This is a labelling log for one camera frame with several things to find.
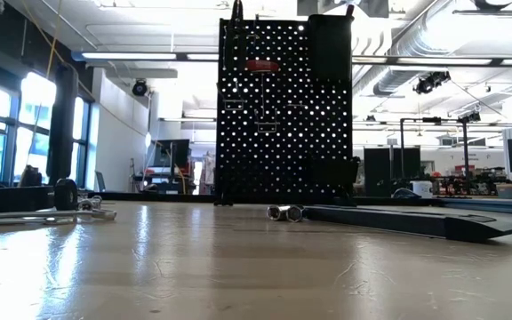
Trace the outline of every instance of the duct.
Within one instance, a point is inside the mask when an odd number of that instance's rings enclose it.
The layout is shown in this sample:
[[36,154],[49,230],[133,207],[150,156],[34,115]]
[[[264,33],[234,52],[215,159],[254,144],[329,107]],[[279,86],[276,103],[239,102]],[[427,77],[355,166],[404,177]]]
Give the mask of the duct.
[[[476,28],[475,25],[483,24],[483,22],[463,19],[459,15],[452,14],[460,2],[473,5],[469,0],[436,0],[411,24],[404,35],[387,52],[387,55],[447,56],[461,48],[462,45],[479,34],[481,29]],[[354,85],[353,97],[371,86],[374,94],[389,96],[419,73],[419,71],[390,70],[384,66],[372,67]]]

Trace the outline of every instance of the cable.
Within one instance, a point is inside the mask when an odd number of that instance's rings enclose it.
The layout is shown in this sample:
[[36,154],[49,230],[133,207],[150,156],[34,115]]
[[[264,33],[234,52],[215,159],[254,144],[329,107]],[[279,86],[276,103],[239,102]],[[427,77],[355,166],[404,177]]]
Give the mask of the cable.
[[[56,44],[57,44],[57,37],[59,36],[59,30],[60,30],[60,11],[61,11],[61,9],[62,9],[62,0],[59,0],[59,8],[57,10],[57,21],[55,23],[56,28],[54,29],[54,35],[52,37],[51,53],[49,54],[49,62],[47,64],[47,68],[46,68],[46,79],[47,80],[49,80],[49,77],[51,76],[52,58],[54,57],[54,53],[56,52],[55,48],[56,48]],[[26,169],[27,169],[27,166],[28,166],[28,160],[31,157],[31,148],[35,144],[36,129],[37,129],[38,125],[39,125],[39,118],[40,118],[40,115],[41,115],[41,109],[42,108],[43,108],[43,102],[41,101],[39,103],[39,109],[36,111],[35,123],[33,125],[33,136],[31,137],[31,142],[30,142],[30,144],[28,146],[28,149],[27,149],[27,162],[25,163],[25,168]]]
[[[48,45],[50,45],[52,47],[52,43],[51,43],[51,40],[49,40],[49,38],[46,36],[46,34],[44,33],[44,31],[41,29],[41,26],[39,26],[38,22],[36,21],[35,17],[33,16],[33,13],[31,13],[31,11],[29,10],[27,4],[25,3],[25,0],[21,0],[21,2],[23,3],[23,7],[25,8],[25,11],[27,12],[27,15],[29,16],[29,18],[31,19],[31,21],[33,22],[33,24],[35,25],[35,27],[39,30],[39,33],[41,34],[41,36],[43,37],[43,39],[45,40],[46,43],[48,43]],[[57,58],[59,58],[60,62],[64,63],[65,65],[68,65],[72,68],[74,68],[70,63],[66,62],[64,60],[64,58],[62,58],[62,56],[60,55],[59,52],[56,51],[56,48],[53,50],[54,51],[54,54],[56,54]],[[82,83],[82,81],[78,80],[78,85],[90,96],[92,97],[95,101],[99,101],[96,96],[94,96],[92,94],[92,92]],[[130,128],[131,130],[135,131],[136,133],[138,133],[140,136],[142,137],[145,137],[145,134],[137,131],[135,128],[133,128],[132,126],[130,126],[129,124],[127,124],[126,122],[124,122],[122,119],[120,119],[117,115],[115,115],[112,111],[108,110],[108,108],[106,108],[105,106],[102,106],[104,108],[104,110],[106,110],[106,112],[108,112],[110,115],[112,115],[117,121],[121,122],[122,124],[124,124],[125,126],[127,126],[128,128]]]
[[[171,155],[169,154],[169,151],[165,150],[165,153],[169,156],[171,159]],[[177,168],[177,171],[179,172],[179,176],[181,176],[181,183],[183,184],[183,195],[187,194],[187,190],[185,188],[185,177],[183,176],[183,172],[181,172],[181,168],[177,164],[175,164],[175,168]]]
[[504,117],[505,119],[509,120],[509,118],[507,118],[507,116],[503,115],[503,113],[499,112],[498,110],[496,110],[495,108],[491,107],[490,105],[488,105],[487,103],[485,103],[483,100],[477,98],[475,95],[471,94],[471,92],[469,92],[468,90],[466,90],[465,88],[463,88],[461,85],[457,84],[455,81],[453,80],[450,80],[453,84],[455,84],[458,88],[460,88],[463,92],[465,92],[467,95],[469,95],[471,98],[475,99],[476,101],[478,101],[481,105],[483,106],[486,106],[488,107],[488,109],[490,109],[491,111],[493,111],[494,113]]

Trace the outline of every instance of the pipe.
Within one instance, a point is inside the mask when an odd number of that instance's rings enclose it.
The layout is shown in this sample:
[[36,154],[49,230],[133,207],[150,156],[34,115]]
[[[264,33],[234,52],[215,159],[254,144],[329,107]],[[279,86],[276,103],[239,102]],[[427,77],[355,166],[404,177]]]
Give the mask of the pipe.
[[468,151],[468,120],[461,119],[461,124],[463,128],[463,157],[464,157],[464,166],[466,168],[466,194],[469,196],[471,192],[471,187],[469,184],[469,151]]
[[404,120],[400,119],[400,178],[405,178],[404,173]]
[[[464,32],[453,34],[451,25],[466,22],[463,17],[453,15],[452,12],[462,1],[437,0],[421,14],[403,32],[395,45],[387,52],[387,56],[412,57],[443,57],[450,55],[472,38],[478,36],[479,28],[468,26]],[[368,89],[366,94],[389,96],[394,94],[403,84],[410,82],[420,74],[420,71],[391,70],[388,67],[378,66],[371,68],[356,83],[353,96]]]
[[70,22],[68,22],[68,20],[66,20],[62,15],[60,15],[56,10],[54,10],[54,8],[52,8],[50,4],[48,4],[45,0],[41,0],[41,2],[44,5],[46,5],[52,12],[54,12],[54,14],[57,14],[62,20],[62,22],[64,22],[69,28],[71,28],[78,36],[83,38],[83,40],[85,40],[86,43],[88,43],[92,48],[94,48],[94,50],[98,50],[98,47],[94,45],[92,41],[88,40],[87,37],[80,33],[80,31],[78,31],[78,29],[76,29]]

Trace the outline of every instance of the black bar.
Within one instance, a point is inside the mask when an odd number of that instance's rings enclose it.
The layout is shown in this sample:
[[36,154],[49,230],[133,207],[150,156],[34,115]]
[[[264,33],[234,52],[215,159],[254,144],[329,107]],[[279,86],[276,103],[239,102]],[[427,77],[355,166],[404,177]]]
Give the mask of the black bar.
[[400,178],[406,178],[404,172],[404,120],[400,119],[400,165],[401,165],[401,176]]
[[390,179],[395,178],[395,148],[393,145],[390,145]]
[[305,207],[309,220],[349,224],[451,240],[482,242],[512,235],[512,223],[477,215],[400,212],[335,206]]
[[468,120],[461,120],[461,127],[463,128],[463,157],[464,166],[466,168],[466,194],[469,196],[471,192],[471,185],[469,183],[469,152],[468,152]]
[[54,187],[0,188],[0,212],[30,212],[52,208]]

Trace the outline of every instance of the window frame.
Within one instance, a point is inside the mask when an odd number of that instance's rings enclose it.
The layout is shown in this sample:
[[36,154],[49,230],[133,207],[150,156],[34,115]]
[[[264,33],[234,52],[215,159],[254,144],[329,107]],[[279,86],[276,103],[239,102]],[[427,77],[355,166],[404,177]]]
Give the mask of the window frame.
[[[14,182],[14,167],[17,155],[17,136],[19,128],[25,128],[29,131],[34,131],[35,126],[33,124],[25,124],[19,121],[20,108],[22,102],[22,92],[12,91],[9,89],[2,88],[0,90],[7,92],[10,99],[10,113],[9,116],[0,116],[0,123],[5,124],[5,130],[0,129],[0,134],[5,138],[4,141],[4,152],[2,155],[1,163],[1,174],[0,182],[9,186],[16,184]],[[76,164],[76,184],[80,187],[84,187],[86,179],[86,164],[88,155],[88,137],[90,132],[90,114],[91,114],[91,102],[85,100],[82,96],[78,96],[83,102],[83,117],[82,117],[82,134],[81,139],[72,139],[73,146],[77,143],[80,147],[78,148],[77,164]],[[37,126],[35,133],[50,136],[50,130],[43,127]]]

